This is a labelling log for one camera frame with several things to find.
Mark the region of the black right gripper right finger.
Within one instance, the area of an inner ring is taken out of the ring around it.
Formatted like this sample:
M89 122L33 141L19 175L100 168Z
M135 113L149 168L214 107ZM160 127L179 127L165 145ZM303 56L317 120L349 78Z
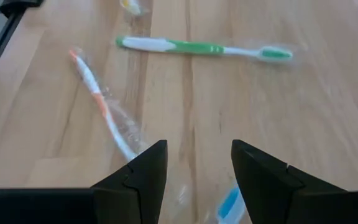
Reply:
M358 224L348 191L235 139L231 160L253 224Z

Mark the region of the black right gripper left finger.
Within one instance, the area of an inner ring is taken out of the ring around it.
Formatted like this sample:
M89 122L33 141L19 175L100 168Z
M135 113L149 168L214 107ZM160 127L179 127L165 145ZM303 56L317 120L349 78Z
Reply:
M91 187L0 188L0 224L158 224L167 162L159 140Z

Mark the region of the blue white toothbrush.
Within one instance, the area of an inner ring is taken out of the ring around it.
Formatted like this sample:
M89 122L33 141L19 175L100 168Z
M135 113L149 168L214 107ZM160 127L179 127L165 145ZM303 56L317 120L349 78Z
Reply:
M206 213L203 224L239 224L246 211L246 203L235 182L214 209Z

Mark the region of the orange white toothbrush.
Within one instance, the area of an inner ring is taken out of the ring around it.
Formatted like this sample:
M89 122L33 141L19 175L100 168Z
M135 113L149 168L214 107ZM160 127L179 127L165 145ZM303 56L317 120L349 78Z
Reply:
M113 119L111 110L109 109L108 103L102 94L101 87L98 84L94 73L89 68L85 60L79 55L79 53L74 50L69 50L69 54L71 60L75 64L81 80L98 105L98 108L106 122L111 136L115 140L122 155L127 159L128 162L133 160L137 154L130 148L123 135L119 132L119 128Z

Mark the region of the green white toothbrush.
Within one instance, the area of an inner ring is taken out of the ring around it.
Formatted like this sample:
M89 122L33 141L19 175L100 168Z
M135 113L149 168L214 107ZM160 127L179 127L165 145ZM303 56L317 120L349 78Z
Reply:
M148 52L171 52L180 54L205 54L205 55L242 55L257 58L265 62L289 62L294 55L291 50L274 46L263 46L259 49L243 49L238 47L226 47L207 42L187 42L164 38L119 36L115 44L129 49Z

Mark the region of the orange yellow toothbrush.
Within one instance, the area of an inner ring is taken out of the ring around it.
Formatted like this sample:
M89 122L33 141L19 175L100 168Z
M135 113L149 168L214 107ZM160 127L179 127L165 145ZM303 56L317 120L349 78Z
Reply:
M135 16L141 16L145 12L139 0L119 0L120 5L129 13Z

